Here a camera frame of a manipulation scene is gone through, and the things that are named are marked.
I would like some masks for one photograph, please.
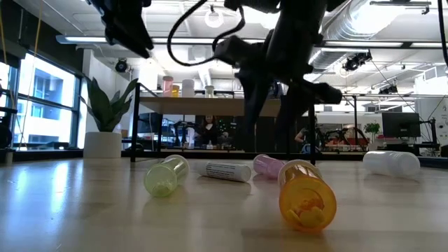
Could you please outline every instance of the window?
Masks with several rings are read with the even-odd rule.
[[[27,55],[20,65],[14,142],[46,144],[76,139],[71,129],[77,128],[72,122],[78,121],[74,106],[77,83],[73,74]]]

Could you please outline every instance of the white pill bottle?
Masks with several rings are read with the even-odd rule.
[[[364,169],[373,174],[412,178],[420,172],[416,155],[398,151],[369,151],[363,158]]]

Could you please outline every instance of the table surface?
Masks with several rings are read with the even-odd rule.
[[[168,198],[143,177],[157,160],[67,160],[0,167],[0,251],[446,251],[448,171],[418,181],[366,173],[360,162],[321,162],[336,217],[321,234],[288,227],[275,181],[192,171]],[[226,160],[226,162],[248,161]]]
[[[140,104],[164,115],[244,115],[244,99],[140,97]],[[276,117],[279,109],[280,99],[267,99],[260,116]]]

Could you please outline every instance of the ceiling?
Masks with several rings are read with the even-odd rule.
[[[39,0],[15,1],[31,13],[39,14]],[[84,1],[43,0],[43,2],[43,21],[61,33],[70,36],[104,35],[104,26],[98,12]],[[221,0],[213,2],[216,10],[223,13],[223,24],[220,27],[211,28],[204,21],[204,16],[209,10],[210,2],[208,2],[207,6],[200,8],[187,19],[187,22],[179,27],[175,36],[212,38],[236,26],[239,17],[231,11],[220,8],[222,2]],[[436,1],[429,2],[432,5],[427,15],[421,14],[424,9],[422,7],[406,8],[389,26],[374,35],[372,39],[380,41],[439,41]],[[153,0],[151,7],[146,8],[143,13],[148,33],[151,36],[166,37],[175,21],[194,3],[195,1]],[[334,15],[334,12],[327,13],[324,23],[332,15]],[[268,31],[260,23],[247,23],[245,28],[238,32],[238,35],[246,39],[262,39]],[[174,53],[180,60],[187,61],[188,53],[186,52],[191,47],[192,45],[175,45]],[[121,57],[128,58],[128,62],[134,68],[144,65],[142,59],[119,45],[90,45],[88,48],[93,49],[95,57],[110,67],[113,67],[117,59]],[[372,49],[371,52],[374,62],[386,78],[402,76],[397,78],[400,81],[399,90],[401,92],[406,92],[407,89],[412,88],[413,77],[421,74],[423,70],[431,68],[432,64],[443,61],[440,50]],[[152,54],[161,68],[164,69],[164,73],[172,75],[175,81],[180,82],[184,78],[199,78],[199,68],[187,68],[176,64],[168,56],[165,45],[157,45]],[[341,89],[353,90],[354,92],[367,92],[366,90],[369,90],[371,86],[384,82],[384,77],[372,63],[362,66],[348,77],[345,77],[344,74],[341,76],[340,65],[336,64],[335,67],[327,70],[324,74],[312,74],[308,78],[310,81],[328,82]],[[209,75],[212,79],[227,79],[229,83],[233,82],[235,70],[229,65],[222,62],[210,62],[206,68],[209,69]]]

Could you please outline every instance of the glass wall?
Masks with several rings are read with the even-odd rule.
[[[78,108],[76,89],[79,79],[42,59],[27,54],[20,63],[20,74],[0,64],[3,88],[17,94],[17,119],[13,122],[13,146],[21,151],[50,142],[76,144]],[[0,98],[0,106],[11,107],[7,97]]]

